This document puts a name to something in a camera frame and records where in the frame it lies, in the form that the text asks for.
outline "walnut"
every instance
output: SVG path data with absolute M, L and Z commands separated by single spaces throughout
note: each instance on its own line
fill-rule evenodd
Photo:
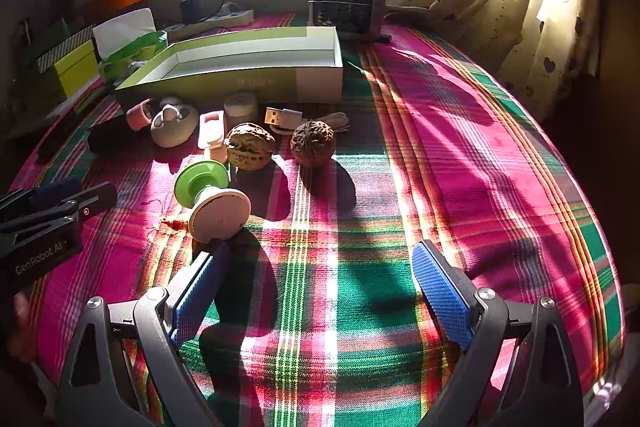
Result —
M 257 171 L 267 165 L 275 144 L 273 136 L 255 123 L 236 125 L 225 139 L 229 163 L 245 171 Z
M 305 167 L 320 167 L 335 152 L 335 134 L 322 121 L 308 121 L 300 125 L 291 136 L 291 153 Z

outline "green disc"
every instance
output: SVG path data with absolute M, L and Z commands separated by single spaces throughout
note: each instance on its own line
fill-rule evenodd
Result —
M 175 199 L 182 206 L 192 208 L 196 196 L 207 187 L 227 188 L 229 176 L 222 163 L 203 160 L 189 165 L 178 174 L 174 185 Z

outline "green plastic bag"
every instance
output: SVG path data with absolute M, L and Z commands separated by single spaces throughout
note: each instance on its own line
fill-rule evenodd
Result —
M 166 32 L 152 32 L 138 37 L 98 64 L 105 84 L 123 82 L 142 64 L 167 48 Z

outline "open box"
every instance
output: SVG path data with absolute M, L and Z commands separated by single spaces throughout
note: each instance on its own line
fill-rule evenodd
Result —
M 259 102 L 339 102 L 342 57 L 333 27 L 244 30 L 172 44 L 116 89 L 124 110 L 178 96 L 204 110 L 232 92 Z

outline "tablecloth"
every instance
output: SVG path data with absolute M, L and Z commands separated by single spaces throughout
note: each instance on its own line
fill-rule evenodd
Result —
M 303 25 L 293 15 L 252 27 Z M 425 237 L 477 286 L 558 303 L 587 391 L 619 357 L 620 288 L 605 237 L 558 151 L 513 97 L 439 38 L 387 25 L 389 44 L 343 44 L 350 129 L 324 168 L 300 168 L 286 139 L 270 165 L 234 173 L 252 216 L 198 337 L 180 353 L 233 425 L 416 425 L 457 357 L 408 253 Z M 191 262 L 190 210 L 174 198 L 194 137 L 95 157 L 84 134 L 119 111 L 107 98 L 46 165 L 34 153 L 14 187 L 70 175 L 110 181 L 116 207 L 85 223 L 84 251 L 31 295 L 39 363 L 57 381 L 88 298 L 137 298 Z M 153 418 L 162 409 L 127 346 Z M 501 355 L 492 382 L 508 368 Z

